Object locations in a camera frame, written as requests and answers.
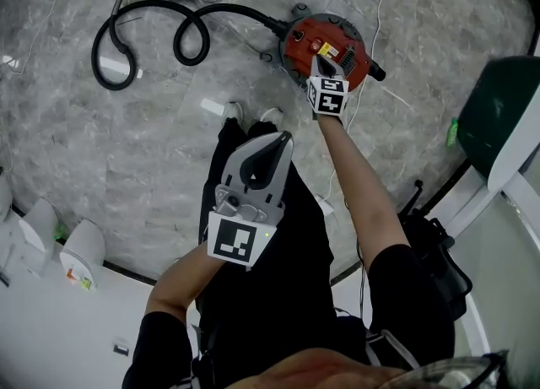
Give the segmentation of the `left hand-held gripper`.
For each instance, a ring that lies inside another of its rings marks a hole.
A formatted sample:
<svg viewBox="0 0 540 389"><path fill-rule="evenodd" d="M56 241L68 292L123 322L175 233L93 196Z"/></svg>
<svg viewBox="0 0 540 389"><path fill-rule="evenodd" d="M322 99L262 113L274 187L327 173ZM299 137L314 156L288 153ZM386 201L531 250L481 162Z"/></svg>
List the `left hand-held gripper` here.
<svg viewBox="0 0 540 389"><path fill-rule="evenodd" d="M254 266L284 216L280 201L293 151L292 134L283 131L253 138L228 158L208 215L209 256Z"/></svg>

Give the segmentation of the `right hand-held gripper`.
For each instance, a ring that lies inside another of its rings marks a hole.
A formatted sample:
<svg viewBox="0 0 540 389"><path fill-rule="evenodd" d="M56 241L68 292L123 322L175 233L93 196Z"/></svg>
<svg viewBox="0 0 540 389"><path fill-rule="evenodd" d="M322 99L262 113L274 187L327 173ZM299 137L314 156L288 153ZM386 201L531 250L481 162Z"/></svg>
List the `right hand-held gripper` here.
<svg viewBox="0 0 540 389"><path fill-rule="evenodd" d="M315 54L307 82L307 100L316 114L341 116L347 104L349 81L337 78L343 74L332 59Z"/></svg>

